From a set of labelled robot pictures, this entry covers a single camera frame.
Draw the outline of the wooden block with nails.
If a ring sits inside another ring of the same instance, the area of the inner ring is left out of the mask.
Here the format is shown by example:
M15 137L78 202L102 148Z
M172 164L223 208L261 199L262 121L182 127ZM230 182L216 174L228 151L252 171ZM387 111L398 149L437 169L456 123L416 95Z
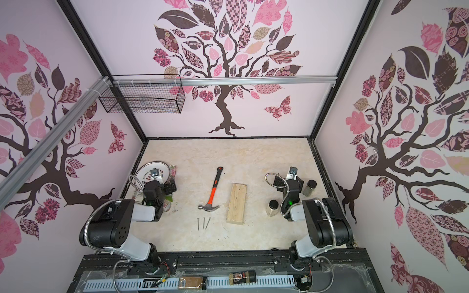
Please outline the wooden block with nails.
M247 195L246 184L233 184L228 204L227 223L243 225L245 199Z

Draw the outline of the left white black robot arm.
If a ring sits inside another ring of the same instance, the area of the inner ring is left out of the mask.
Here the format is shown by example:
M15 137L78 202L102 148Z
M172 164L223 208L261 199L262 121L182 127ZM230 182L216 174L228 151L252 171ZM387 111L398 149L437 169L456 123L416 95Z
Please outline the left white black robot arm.
M177 190L175 180L144 184L143 201L110 200L98 207L79 233L79 241L95 251L116 253L133 262L161 264L155 245L131 234L133 222L158 222L165 210L164 201Z

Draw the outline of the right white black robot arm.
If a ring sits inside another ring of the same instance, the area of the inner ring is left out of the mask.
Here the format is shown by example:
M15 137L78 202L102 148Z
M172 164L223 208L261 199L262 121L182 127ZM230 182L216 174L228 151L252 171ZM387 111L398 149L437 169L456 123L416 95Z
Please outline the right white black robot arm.
M353 233L338 202L332 198L300 199L303 181L290 173L286 178L272 174L274 182L268 183L282 193L279 213L290 222L304 221L308 234L293 241L289 248L289 260L317 260L322 254L342 245L353 243Z

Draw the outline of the red black claw hammer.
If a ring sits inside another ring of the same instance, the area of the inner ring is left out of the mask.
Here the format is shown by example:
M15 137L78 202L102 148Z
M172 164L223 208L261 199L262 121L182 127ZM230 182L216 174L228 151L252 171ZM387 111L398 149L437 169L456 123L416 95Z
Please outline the red black claw hammer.
M207 201L207 203L205 205L199 205L198 209L200 209L202 211L206 211L206 212L213 212L213 211L215 211L219 208L219 206L213 206L213 199L214 199L214 196L215 196L215 193L216 193L217 186L219 184L219 180L221 179L221 174L222 174L223 170L224 170L223 167L218 167L217 168L217 173L216 173L216 177L214 179L214 183L213 183L213 186L212 186L212 189L211 189L211 194L210 194L209 200Z

